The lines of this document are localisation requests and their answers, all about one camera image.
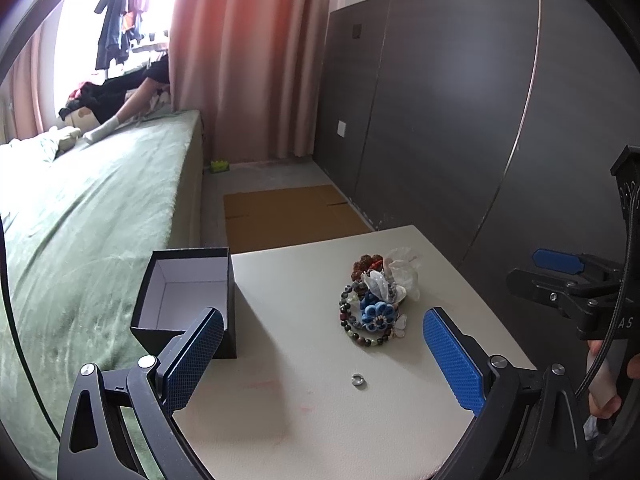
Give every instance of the black box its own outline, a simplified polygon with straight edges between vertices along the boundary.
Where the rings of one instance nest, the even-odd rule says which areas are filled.
[[[147,352],[157,356],[206,306],[219,310],[225,321],[213,358],[235,359],[234,271],[229,249],[154,251],[131,316],[131,332]]]

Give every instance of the white sock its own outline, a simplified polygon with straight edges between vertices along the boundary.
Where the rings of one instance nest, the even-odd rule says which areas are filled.
[[[111,119],[104,121],[100,126],[87,132],[83,135],[89,144],[103,140],[106,136],[111,135],[116,128],[120,126],[120,121],[117,116],[113,116]]]

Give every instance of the blue gripper pad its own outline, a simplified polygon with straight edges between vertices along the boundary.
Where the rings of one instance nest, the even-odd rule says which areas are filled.
[[[538,249],[532,257],[533,263],[540,269],[556,270],[565,274],[579,274],[584,270],[584,263],[575,254]]]
[[[460,406],[478,416],[485,401],[482,375],[437,310],[424,314],[422,335]]]
[[[224,333],[222,314],[215,310],[188,343],[174,367],[164,377],[165,396],[162,406],[167,415],[187,405],[204,370],[207,369],[213,354],[218,349]]]

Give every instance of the gray floor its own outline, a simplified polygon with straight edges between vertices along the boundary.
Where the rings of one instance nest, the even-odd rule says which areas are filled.
[[[253,164],[232,164],[225,173],[202,177],[201,242],[204,247],[226,246],[226,194],[283,189],[286,187],[324,186],[331,180],[311,157]]]

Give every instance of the dark gray wall panel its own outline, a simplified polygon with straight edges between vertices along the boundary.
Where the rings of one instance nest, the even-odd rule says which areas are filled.
[[[356,204],[457,265],[500,182],[533,67],[538,0],[391,0]]]
[[[583,0],[542,0],[540,54],[522,136],[495,205],[460,268],[537,367],[584,375],[586,346],[555,311],[511,297],[504,277],[539,247],[622,260],[609,169],[640,144],[640,75]]]
[[[322,66],[314,159],[353,197],[390,0],[368,0],[331,13]],[[353,38],[353,25],[361,25]],[[338,120],[347,124],[337,135]]]

